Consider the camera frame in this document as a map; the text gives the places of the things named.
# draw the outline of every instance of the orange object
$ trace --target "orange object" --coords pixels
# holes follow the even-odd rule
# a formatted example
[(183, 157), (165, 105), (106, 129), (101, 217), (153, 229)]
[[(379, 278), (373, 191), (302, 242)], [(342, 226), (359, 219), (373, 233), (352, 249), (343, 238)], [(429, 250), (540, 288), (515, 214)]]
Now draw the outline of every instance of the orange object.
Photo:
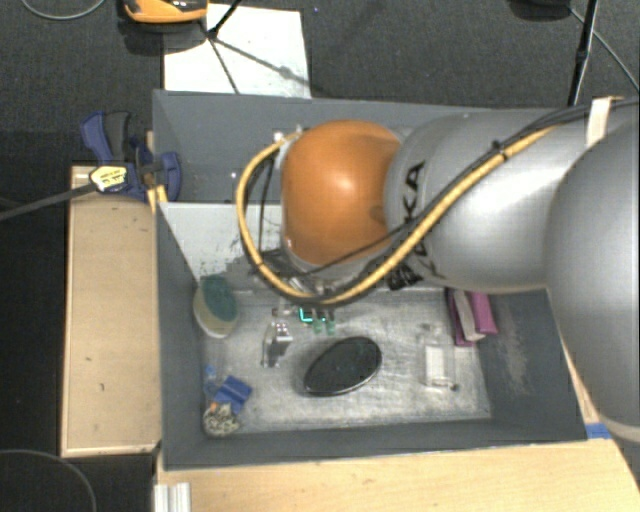
[(305, 262), (324, 265), (387, 234), (384, 183), (399, 147), (388, 129), (366, 121), (331, 121), (305, 132), (283, 165), (287, 249)]
[(206, 0), (134, 0), (125, 1), (124, 8), (139, 23), (184, 23), (204, 18), (207, 5)]

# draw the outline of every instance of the wooden table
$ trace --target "wooden table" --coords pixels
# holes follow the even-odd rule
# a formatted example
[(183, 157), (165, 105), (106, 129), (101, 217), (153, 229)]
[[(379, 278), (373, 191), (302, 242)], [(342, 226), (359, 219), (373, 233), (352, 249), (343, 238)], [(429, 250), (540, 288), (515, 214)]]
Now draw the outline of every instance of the wooden table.
[[(86, 173), (74, 168), (74, 184)], [(161, 436), (151, 210), (91, 194), (69, 222), (62, 455), (150, 452)], [(179, 472), (159, 459), (157, 480), (189, 482), (194, 512), (640, 510), (610, 440)]]

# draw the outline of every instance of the blue clip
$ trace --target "blue clip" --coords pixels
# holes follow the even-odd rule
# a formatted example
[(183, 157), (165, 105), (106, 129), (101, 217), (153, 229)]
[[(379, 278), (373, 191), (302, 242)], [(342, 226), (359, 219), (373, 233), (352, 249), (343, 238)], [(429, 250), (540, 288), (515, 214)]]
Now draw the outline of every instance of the blue clip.
[(213, 397), (213, 401), (220, 404), (230, 403), (233, 414), (238, 414), (249, 398), (249, 395), (251, 395), (251, 391), (250, 386), (229, 375)]
[[(141, 173), (144, 174), (151, 170), (155, 173), (156, 184), (164, 185), (167, 188), (169, 201), (177, 200), (182, 183), (182, 170), (178, 155), (174, 152), (163, 153), (160, 156), (160, 161), (154, 165), (153, 154), (147, 145), (135, 136), (128, 137), (128, 123), (129, 114), (127, 113), (116, 112), (107, 115), (102, 111), (93, 112), (80, 123), (80, 133), (84, 145), (93, 151), (99, 165), (117, 162), (127, 169), (126, 185), (105, 190), (103, 193), (121, 194), (146, 202), (147, 187), (142, 182)], [(135, 153), (137, 163), (141, 166), (140, 169), (136, 168), (136, 163), (125, 161), (126, 154), (130, 154), (130, 152), (123, 150), (126, 143)]]

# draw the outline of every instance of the yellow label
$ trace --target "yellow label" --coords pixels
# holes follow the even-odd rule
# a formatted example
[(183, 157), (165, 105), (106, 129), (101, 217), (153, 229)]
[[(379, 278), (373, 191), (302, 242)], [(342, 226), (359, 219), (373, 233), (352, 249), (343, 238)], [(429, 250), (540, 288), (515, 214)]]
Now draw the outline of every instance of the yellow label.
[(103, 165), (91, 173), (91, 181), (100, 192), (127, 181), (127, 168)]

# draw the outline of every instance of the purple object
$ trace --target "purple object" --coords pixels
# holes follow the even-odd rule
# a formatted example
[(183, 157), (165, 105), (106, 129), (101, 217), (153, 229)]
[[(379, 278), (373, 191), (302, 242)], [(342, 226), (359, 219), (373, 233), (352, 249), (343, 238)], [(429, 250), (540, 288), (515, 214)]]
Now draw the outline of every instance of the purple object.
[(451, 323), (453, 324), (453, 334), (455, 344), (458, 347), (473, 347), (474, 343), (467, 341), (462, 334), (462, 324), (460, 323), (460, 316), (458, 315), (458, 309), (456, 308), (456, 301), (453, 298), (453, 290), (447, 288), (446, 299), (447, 306), (449, 307), (449, 316), (451, 317)]
[(480, 292), (466, 292), (466, 295), (473, 312), (476, 332), (480, 334), (498, 334), (498, 328), (491, 312), (489, 296)]

